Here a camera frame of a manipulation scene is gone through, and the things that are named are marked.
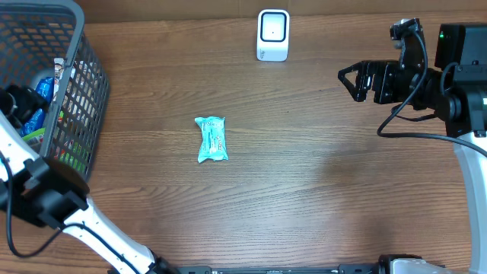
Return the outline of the beige clear plastic bag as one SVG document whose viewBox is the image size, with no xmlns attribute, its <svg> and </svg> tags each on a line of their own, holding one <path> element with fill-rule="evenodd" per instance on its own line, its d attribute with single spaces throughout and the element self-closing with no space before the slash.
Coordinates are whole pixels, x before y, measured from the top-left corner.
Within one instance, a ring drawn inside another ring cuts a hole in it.
<svg viewBox="0 0 487 274">
<path fill-rule="evenodd" d="M 66 108 L 68 113 L 76 115 L 77 119 L 85 116 L 93 117 L 95 114 L 94 88 L 99 80 L 91 69 L 93 65 L 97 66 L 93 62 L 74 62 L 65 95 L 60 100 L 58 96 L 61 91 L 61 80 L 65 73 L 65 60 L 54 58 L 53 103 L 61 101 L 61 107 Z"/>
</svg>

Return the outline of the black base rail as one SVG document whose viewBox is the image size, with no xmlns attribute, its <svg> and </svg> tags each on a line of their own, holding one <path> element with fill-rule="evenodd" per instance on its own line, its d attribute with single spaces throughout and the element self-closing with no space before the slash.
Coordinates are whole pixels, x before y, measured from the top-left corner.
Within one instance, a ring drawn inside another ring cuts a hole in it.
<svg viewBox="0 0 487 274">
<path fill-rule="evenodd" d="M 381 255 L 376 263 L 339 264 L 328 267 L 257 267 L 212 268 L 210 266 L 172 266 L 157 258 L 145 273 L 179 274 L 373 274 L 373 273 L 450 273 L 445 265 L 430 264 L 420 256 L 409 254 Z"/>
</svg>

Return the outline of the teal wet wipes pack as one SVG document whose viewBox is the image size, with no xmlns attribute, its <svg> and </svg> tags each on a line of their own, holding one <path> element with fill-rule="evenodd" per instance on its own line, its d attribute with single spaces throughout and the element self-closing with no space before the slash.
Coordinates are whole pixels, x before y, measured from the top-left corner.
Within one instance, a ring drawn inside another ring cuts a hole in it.
<svg viewBox="0 0 487 274">
<path fill-rule="evenodd" d="M 227 161 L 228 151 L 225 140 L 225 118 L 216 116 L 196 117 L 195 123 L 201 129 L 202 143 L 197 161 Z"/>
</svg>

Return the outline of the blue snack bar wrapper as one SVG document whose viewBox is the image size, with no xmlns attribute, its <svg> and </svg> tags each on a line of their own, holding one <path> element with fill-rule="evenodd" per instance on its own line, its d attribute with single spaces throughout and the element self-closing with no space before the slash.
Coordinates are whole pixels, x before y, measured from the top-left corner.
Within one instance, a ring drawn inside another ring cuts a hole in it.
<svg viewBox="0 0 487 274">
<path fill-rule="evenodd" d="M 35 91 L 50 104 L 53 99 L 54 78 L 46 77 L 41 79 L 36 86 Z M 34 115 L 22 126 L 20 135 L 22 137 L 29 135 L 43 127 L 46 118 L 46 111 L 38 109 Z"/>
</svg>

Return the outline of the white barcode scanner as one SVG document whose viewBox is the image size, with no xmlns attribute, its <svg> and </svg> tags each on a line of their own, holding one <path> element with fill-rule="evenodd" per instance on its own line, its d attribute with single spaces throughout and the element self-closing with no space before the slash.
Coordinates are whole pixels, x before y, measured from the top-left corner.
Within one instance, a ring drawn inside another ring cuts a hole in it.
<svg viewBox="0 0 487 274">
<path fill-rule="evenodd" d="M 258 15 L 256 57 L 262 62 L 288 58 L 290 16 L 283 9 L 264 9 Z"/>
</svg>

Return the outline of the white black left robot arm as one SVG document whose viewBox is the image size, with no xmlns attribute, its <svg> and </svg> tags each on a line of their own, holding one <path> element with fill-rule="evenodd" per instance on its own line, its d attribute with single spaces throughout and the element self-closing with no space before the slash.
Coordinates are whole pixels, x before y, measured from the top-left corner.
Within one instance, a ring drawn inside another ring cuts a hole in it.
<svg viewBox="0 0 487 274">
<path fill-rule="evenodd" d="M 65 233 L 103 257 L 113 273 L 175 273 L 174 267 L 123 233 L 99 210 L 77 171 L 40 156 L 20 137 L 18 129 L 37 110 L 48 107 L 27 86 L 1 89 L 1 209 L 6 214 L 10 251 L 19 258 L 34 257 Z M 55 232 L 37 250 L 21 253 L 14 245 L 13 217 Z"/>
</svg>

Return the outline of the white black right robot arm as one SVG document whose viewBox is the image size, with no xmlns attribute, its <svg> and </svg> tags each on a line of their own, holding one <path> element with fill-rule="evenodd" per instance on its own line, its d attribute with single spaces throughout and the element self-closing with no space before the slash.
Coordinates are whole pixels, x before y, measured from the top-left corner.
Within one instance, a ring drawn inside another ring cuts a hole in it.
<svg viewBox="0 0 487 274">
<path fill-rule="evenodd" d="M 419 19 L 402 19 L 390 27 L 401 50 L 398 60 L 364 60 L 338 72 L 353 100 L 374 92 L 376 104 L 392 104 L 377 129 L 384 138 L 436 139 L 451 142 L 463 173 L 471 234 L 470 273 L 486 271 L 486 25 L 442 24 L 434 67 L 428 64 Z M 431 109 L 419 121 L 438 118 L 445 135 L 385 132 L 405 107 Z"/>
</svg>

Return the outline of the green clear snack bag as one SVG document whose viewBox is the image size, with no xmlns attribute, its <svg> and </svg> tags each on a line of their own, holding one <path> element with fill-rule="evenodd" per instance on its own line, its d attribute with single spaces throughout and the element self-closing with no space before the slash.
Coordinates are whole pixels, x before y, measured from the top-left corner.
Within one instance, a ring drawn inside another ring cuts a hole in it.
<svg viewBox="0 0 487 274">
<path fill-rule="evenodd" d="M 53 137 L 49 140 L 47 148 L 48 155 L 54 160 L 61 161 L 76 171 L 86 174 L 88 163 L 93 150 L 93 137 L 88 131 L 89 119 L 77 119 L 76 115 L 61 110 L 57 119 Z M 44 145 L 46 127 L 21 138 L 37 153 Z"/>
</svg>

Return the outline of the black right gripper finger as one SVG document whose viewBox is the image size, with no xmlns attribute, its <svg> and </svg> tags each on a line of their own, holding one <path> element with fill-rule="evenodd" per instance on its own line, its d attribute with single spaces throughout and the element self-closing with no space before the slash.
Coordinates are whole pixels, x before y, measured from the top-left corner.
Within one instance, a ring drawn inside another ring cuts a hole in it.
<svg viewBox="0 0 487 274">
<path fill-rule="evenodd" d="M 359 89 L 356 87 L 355 84 L 351 83 L 350 80 L 347 79 L 346 75 L 347 75 L 347 72 L 338 72 L 338 79 L 344 85 L 344 87 L 347 89 L 347 91 L 351 95 L 352 99 L 354 101 L 359 102 L 359 99 L 360 99 Z"/>
<path fill-rule="evenodd" d="M 339 70 L 338 72 L 338 78 L 344 78 L 348 73 L 351 72 L 359 72 L 362 68 L 362 62 L 357 62 L 353 65 L 350 65 L 346 68 L 343 68 Z"/>
</svg>

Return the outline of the dark grey plastic basket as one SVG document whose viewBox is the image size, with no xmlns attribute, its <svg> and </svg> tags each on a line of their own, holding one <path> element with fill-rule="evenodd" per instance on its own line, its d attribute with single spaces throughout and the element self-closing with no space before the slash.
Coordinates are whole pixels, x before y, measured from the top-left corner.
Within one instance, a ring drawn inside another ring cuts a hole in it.
<svg viewBox="0 0 487 274">
<path fill-rule="evenodd" d="M 1 86 L 59 83 L 43 121 L 39 155 L 89 180 L 110 95 L 110 82 L 84 34 L 74 1 L 1 2 Z"/>
</svg>

